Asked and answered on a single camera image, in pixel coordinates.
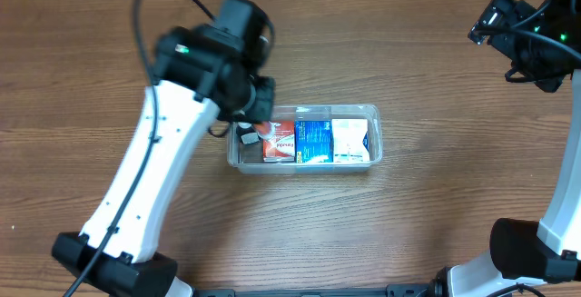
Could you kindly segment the dark bottle white cap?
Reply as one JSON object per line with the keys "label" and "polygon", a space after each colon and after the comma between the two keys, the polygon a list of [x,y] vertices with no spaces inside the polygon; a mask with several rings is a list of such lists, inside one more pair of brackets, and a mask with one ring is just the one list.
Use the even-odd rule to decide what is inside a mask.
{"label": "dark bottle white cap", "polygon": [[253,125],[249,123],[237,123],[236,134],[244,145],[256,144],[261,139]]}

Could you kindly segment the red medicine box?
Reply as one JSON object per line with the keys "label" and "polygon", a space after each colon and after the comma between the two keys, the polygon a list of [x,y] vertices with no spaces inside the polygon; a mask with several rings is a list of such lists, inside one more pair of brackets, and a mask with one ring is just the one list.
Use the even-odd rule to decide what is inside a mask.
{"label": "red medicine box", "polygon": [[262,156],[265,163],[295,161],[295,127],[293,121],[272,123],[272,132],[263,140]]}

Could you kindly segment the blue medicine box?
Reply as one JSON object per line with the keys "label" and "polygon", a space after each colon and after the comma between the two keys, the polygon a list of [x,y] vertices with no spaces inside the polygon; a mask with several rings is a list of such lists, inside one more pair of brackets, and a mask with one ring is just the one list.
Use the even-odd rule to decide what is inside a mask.
{"label": "blue medicine box", "polygon": [[296,121],[294,129],[296,163],[333,161],[331,121]]}

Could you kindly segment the clear plastic container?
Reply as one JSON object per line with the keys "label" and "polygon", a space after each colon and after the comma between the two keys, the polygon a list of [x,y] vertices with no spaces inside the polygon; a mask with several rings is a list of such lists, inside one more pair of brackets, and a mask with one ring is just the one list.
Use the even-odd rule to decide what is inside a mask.
{"label": "clear plastic container", "polygon": [[274,108],[272,123],[282,121],[332,121],[333,119],[366,119],[370,161],[367,163],[265,163],[263,140],[244,145],[236,134],[235,124],[227,140],[228,163],[246,174],[353,173],[364,172],[382,158],[382,132],[379,109],[373,104],[279,105]]}

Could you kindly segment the white medicine box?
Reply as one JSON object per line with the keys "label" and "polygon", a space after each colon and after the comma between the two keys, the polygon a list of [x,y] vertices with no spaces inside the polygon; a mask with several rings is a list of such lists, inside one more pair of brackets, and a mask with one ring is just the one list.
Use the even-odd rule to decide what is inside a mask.
{"label": "white medicine box", "polygon": [[331,126],[334,163],[370,161],[366,119],[333,119]]}

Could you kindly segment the orange pill vial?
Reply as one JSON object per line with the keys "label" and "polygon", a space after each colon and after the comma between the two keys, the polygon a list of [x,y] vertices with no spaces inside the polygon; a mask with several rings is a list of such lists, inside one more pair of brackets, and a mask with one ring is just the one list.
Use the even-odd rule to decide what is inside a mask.
{"label": "orange pill vial", "polygon": [[269,121],[253,124],[252,127],[257,135],[263,140],[271,139],[276,130],[275,125]]}

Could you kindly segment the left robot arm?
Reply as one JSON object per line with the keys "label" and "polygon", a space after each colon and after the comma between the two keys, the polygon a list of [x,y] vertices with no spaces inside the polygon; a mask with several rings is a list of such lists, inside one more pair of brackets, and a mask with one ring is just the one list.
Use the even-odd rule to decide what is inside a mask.
{"label": "left robot arm", "polygon": [[274,45],[269,17],[250,0],[224,0],[192,29],[175,27],[154,55],[133,139],[113,181],[77,233],[60,233],[53,257],[111,296],[191,296],[175,260],[160,254],[170,203],[200,140],[218,121],[263,124],[275,82],[260,75]]}

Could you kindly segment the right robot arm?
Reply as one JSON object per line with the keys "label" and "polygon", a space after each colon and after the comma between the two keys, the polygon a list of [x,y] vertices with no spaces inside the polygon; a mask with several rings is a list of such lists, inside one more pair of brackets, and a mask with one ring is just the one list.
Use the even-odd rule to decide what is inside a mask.
{"label": "right robot arm", "polygon": [[505,296],[580,277],[580,0],[455,0],[474,57],[449,87],[457,126],[428,178],[458,228],[438,232],[465,261],[434,296]]}

